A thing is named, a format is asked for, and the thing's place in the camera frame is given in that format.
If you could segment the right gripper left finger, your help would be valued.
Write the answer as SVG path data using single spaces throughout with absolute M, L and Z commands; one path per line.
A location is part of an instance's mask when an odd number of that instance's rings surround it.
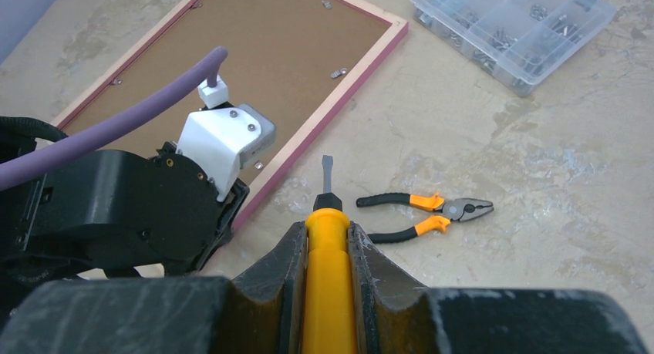
M 296 353 L 307 230 L 294 223 L 236 278 L 49 282 L 19 306 L 3 353 Z

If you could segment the yellow handled screwdriver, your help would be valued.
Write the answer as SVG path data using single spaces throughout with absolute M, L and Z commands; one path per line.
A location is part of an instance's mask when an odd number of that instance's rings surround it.
M 347 251 L 350 220 L 332 192 L 333 157 L 322 157 L 323 191 L 307 217 L 308 263 L 302 329 L 303 353 L 357 353 L 352 270 Z

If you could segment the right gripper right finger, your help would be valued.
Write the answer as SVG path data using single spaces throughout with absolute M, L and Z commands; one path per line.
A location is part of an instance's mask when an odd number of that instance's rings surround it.
M 644 353 L 626 312 L 578 289 L 429 287 L 347 231 L 362 353 Z

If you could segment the pink picture frame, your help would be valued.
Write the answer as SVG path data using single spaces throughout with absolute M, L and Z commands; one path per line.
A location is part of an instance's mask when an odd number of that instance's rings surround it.
M 217 46 L 233 104 L 247 103 L 277 127 L 240 227 L 408 33 L 407 20 L 364 0 L 182 0 L 64 109 L 54 124 L 76 133 L 167 85 Z M 348 72 L 332 79 L 341 68 Z

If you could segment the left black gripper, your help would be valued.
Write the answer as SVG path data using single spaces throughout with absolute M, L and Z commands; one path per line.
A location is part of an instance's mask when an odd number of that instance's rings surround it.
M 214 180 L 169 145 L 148 159 L 89 153 L 1 192 L 1 293 L 94 268 L 112 277 L 151 264 L 195 273 L 230 241 L 248 192 L 237 180 L 220 200 Z

